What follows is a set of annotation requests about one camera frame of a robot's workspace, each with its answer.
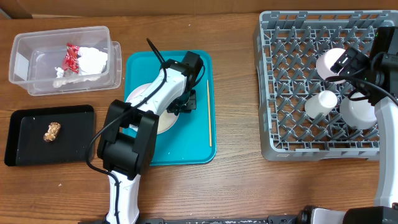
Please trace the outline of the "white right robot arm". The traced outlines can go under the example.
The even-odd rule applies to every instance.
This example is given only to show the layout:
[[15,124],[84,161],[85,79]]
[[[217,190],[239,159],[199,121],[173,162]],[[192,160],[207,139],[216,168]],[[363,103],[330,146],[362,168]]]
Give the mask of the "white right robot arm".
[[374,107],[379,130],[379,181],[372,207],[346,212],[306,206],[295,223],[397,223],[397,27],[379,27],[369,55],[331,49],[316,64],[329,83],[353,85],[347,99]]

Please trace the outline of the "white napkin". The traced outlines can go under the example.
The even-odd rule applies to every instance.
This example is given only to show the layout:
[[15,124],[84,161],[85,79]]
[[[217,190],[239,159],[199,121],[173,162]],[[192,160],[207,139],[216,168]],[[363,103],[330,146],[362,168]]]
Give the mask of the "white napkin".
[[60,88],[68,83],[97,81],[107,65],[108,54],[93,47],[79,47],[79,72],[64,71],[62,67],[55,67],[57,79],[53,82],[54,88]]

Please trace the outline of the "white cup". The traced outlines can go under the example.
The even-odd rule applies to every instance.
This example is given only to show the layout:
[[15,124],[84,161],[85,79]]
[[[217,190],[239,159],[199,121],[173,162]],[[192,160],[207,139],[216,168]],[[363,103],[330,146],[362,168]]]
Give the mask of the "white cup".
[[305,112],[312,119],[319,114],[328,115],[337,105],[337,102],[337,96],[332,91],[325,90],[307,100]]

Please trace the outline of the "small white bowl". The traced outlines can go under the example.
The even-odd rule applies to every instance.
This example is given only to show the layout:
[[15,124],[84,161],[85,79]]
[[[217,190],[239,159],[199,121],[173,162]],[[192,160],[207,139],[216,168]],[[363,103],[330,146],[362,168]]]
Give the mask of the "small white bowl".
[[317,59],[316,69],[317,73],[322,80],[328,77],[338,76],[339,73],[334,73],[331,67],[335,62],[344,54],[345,49],[333,48],[326,51],[322,56]]

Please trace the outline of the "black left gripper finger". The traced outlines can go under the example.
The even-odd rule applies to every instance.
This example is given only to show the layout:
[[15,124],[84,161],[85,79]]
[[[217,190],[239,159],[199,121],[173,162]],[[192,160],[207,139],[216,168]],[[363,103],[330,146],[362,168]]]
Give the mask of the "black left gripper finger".
[[182,111],[182,108],[183,108],[183,104],[180,101],[173,101],[167,107],[167,112],[173,113],[174,115],[179,115],[179,113]]
[[183,112],[191,113],[196,108],[197,108],[196,90],[190,90],[190,92],[187,96],[187,102],[184,104],[184,107],[183,107]]

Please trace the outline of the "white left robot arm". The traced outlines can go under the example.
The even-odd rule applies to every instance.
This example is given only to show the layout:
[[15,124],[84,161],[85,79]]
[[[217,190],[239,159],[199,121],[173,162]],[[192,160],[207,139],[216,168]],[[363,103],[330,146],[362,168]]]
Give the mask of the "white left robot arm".
[[188,51],[181,62],[160,59],[158,77],[127,102],[115,100],[106,115],[97,154],[109,177],[110,204],[105,223],[135,223],[141,175],[152,161],[163,112],[196,109],[195,85],[203,60]]

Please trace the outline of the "large white plate with crumbs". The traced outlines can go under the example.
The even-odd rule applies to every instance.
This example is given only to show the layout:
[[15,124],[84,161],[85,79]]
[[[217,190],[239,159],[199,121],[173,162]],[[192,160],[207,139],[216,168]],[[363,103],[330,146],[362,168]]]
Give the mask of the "large white plate with crumbs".
[[[126,101],[130,102],[133,98],[140,95],[149,86],[150,83],[146,83],[137,87],[129,94]],[[177,119],[178,115],[176,116],[173,113],[168,113],[167,110],[165,110],[159,117],[157,134],[162,134],[169,130],[177,122]]]

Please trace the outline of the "grey saucer bowl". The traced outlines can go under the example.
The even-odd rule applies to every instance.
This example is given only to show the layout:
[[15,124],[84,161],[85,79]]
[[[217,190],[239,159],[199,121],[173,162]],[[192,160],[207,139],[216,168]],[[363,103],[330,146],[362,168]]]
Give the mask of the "grey saucer bowl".
[[369,129],[377,123],[374,107],[367,101],[352,101],[348,97],[340,103],[343,121],[353,129]]

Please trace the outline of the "brown food scrap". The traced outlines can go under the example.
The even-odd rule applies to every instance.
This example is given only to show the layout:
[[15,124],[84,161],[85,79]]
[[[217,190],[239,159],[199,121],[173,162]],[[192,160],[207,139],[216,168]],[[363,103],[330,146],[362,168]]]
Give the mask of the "brown food scrap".
[[49,128],[47,132],[44,134],[44,141],[46,142],[52,142],[54,141],[61,129],[61,124],[57,122],[52,122],[49,124]]

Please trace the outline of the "red snack wrapper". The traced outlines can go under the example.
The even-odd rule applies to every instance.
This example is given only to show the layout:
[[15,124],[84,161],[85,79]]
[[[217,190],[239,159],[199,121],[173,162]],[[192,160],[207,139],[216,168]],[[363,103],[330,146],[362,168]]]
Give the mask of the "red snack wrapper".
[[66,56],[62,61],[62,69],[64,71],[70,70],[74,73],[79,72],[79,65],[78,65],[79,49],[80,49],[79,46],[72,45],[71,43],[67,44]]

